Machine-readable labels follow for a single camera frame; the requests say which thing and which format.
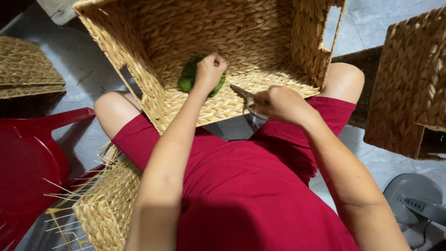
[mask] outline wooden plank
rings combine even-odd
[[[64,25],[76,17],[73,4],[78,0],[37,0],[46,14],[57,25]]]

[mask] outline scissor blade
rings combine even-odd
[[[245,96],[245,97],[254,97],[254,94],[245,91],[244,89],[231,84],[232,89],[234,89],[236,92],[240,93],[241,95]]]

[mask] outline woman's left hand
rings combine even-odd
[[[206,96],[216,87],[221,75],[226,70],[224,58],[216,52],[203,58],[197,65],[194,89],[203,92]]]

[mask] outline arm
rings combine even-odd
[[[143,173],[126,250],[175,250],[184,171],[198,113],[225,70],[226,63],[218,54],[198,63],[194,88],[157,142]]]
[[[392,210],[367,168],[297,92],[272,86],[256,94],[260,112],[301,127],[310,142],[339,217],[361,250],[410,250]]]

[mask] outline wicker storage basket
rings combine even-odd
[[[445,34],[445,7],[389,26],[366,143],[414,159],[446,153]]]
[[[38,44],[0,36],[0,99],[65,92],[64,85]]]
[[[247,113],[229,84],[317,95],[333,54],[322,42],[335,5],[342,7],[337,34],[344,0],[80,0],[73,8],[129,87],[120,73],[127,65],[142,109],[162,133],[187,98],[177,86],[184,65],[213,51],[228,61],[228,77],[197,126]]]
[[[127,158],[112,165],[72,207],[96,251],[124,250],[141,180],[140,170]]]

